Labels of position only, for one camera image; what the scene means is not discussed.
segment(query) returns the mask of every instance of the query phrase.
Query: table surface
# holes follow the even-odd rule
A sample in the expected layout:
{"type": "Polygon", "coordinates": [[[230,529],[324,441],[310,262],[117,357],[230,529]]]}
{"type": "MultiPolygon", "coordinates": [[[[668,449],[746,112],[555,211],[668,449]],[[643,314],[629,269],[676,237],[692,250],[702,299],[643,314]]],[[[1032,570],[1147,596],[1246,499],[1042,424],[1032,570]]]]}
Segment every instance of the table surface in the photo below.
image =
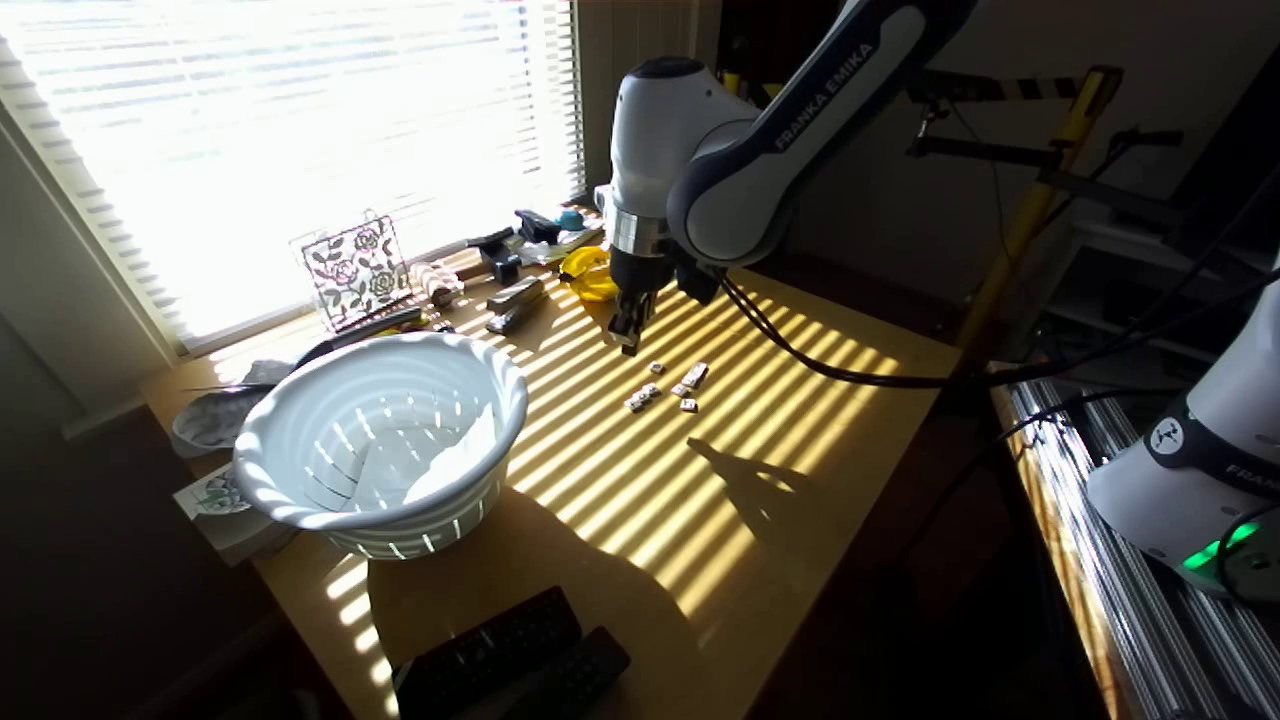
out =
{"type": "MultiPolygon", "coordinates": [[[[902,376],[957,364],[949,344],[768,277],[737,279],[827,364],[902,376]]],[[[518,338],[488,338],[483,317],[456,326],[514,354],[532,392],[476,538],[406,565],[297,538],[256,557],[256,572],[355,717],[395,717],[392,668],[554,586],[631,658],[605,717],[746,717],[938,392],[823,380],[724,297],[702,308],[666,294],[642,357],[621,357],[554,272],[545,288],[547,308],[518,338]],[[666,392],[629,413],[653,364],[666,388],[709,364],[702,407],[666,392]]],[[[168,430],[194,395],[237,384],[254,361],[297,361],[321,333],[289,326],[166,371],[145,395],[168,430]]]]}

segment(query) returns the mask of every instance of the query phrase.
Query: window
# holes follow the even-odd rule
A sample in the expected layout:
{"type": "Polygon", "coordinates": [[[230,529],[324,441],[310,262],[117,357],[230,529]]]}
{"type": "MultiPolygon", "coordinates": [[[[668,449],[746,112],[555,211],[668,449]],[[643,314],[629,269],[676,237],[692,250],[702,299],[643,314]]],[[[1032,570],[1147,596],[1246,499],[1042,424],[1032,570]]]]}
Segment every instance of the window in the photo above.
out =
{"type": "Polygon", "coordinates": [[[199,354],[311,305],[300,246],[406,256],[585,189],[573,0],[14,0],[0,100],[199,354]]]}

